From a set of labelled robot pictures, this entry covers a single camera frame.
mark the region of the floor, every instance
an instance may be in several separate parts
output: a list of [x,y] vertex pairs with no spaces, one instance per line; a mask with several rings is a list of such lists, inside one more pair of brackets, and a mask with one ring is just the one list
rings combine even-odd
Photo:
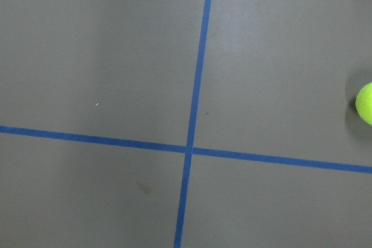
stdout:
[[0,0],[0,247],[370,247],[371,1]]

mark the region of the tennis ball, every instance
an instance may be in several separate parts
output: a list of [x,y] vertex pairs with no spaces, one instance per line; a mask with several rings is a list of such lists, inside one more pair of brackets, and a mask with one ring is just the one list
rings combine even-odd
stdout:
[[365,85],[356,95],[355,106],[359,116],[372,125],[372,82]]

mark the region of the painter's tape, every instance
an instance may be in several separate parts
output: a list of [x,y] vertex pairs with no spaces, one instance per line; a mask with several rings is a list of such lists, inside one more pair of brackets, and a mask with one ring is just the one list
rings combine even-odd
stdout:
[[233,151],[225,151],[225,150],[215,150],[215,149],[207,149],[207,148],[194,148],[193,153],[197,155],[222,157],[222,158],[229,158],[229,159],[258,161],[258,162],[265,162],[265,163],[285,164],[285,165],[290,165],[290,166],[301,166],[301,167],[310,167],[310,168],[325,168],[328,170],[353,171],[353,172],[363,172],[363,173],[372,174],[372,167],[370,166],[341,164],[341,163],[333,163],[333,162],[325,162],[325,161],[314,161],[314,160],[296,159],[296,158],[289,158],[289,157],[279,157],[279,156],[269,156],[269,155],[233,152]]
[[194,146],[196,117],[198,115],[200,86],[202,82],[204,54],[205,54],[205,46],[206,46],[207,34],[208,34],[208,22],[209,22],[211,2],[212,0],[204,0],[203,19],[202,19],[202,26],[201,26],[200,39],[199,39],[199,49],[198,49],[198,60],[196,61],[194,89],[192,91],[192,101],[191,101],[190,119],[189,119],[188,132],[187,132],[187,144],[186,144],[186,151],[185,151],[184,169],[183,169],[183,176],[182,176],[182,182],[181,182],[180,202],[178,204],[176,234],[174,237],[175,248],[181,247],[182,232],[183,232],[183,227],[184,227],[187,188],[188,188],[188,181],[189,181],[190,169],[191,169],[192,150]]
[[52,132],[52,131],[44,131],[44,130],[34,130],[34,129],[26,129],[26,128],[9,127],[9,126],[0,126],[0,132],[7,133],[7,134],[13,134],[13,135],[37,136],[39,138],[62,139],[65,141],[89,142],[89,143],[98,143],[101,145],[125,146],[128,148],[143,148],[143,149],[152,149],[152,150],[178,152],[178,153],[185,152],[185,147],[178,146],[178,145],[167,145],[163,143],[154,143],[154,142],[130,141],[127,139],[103,138],[100,136],[77,135],[77,134]]

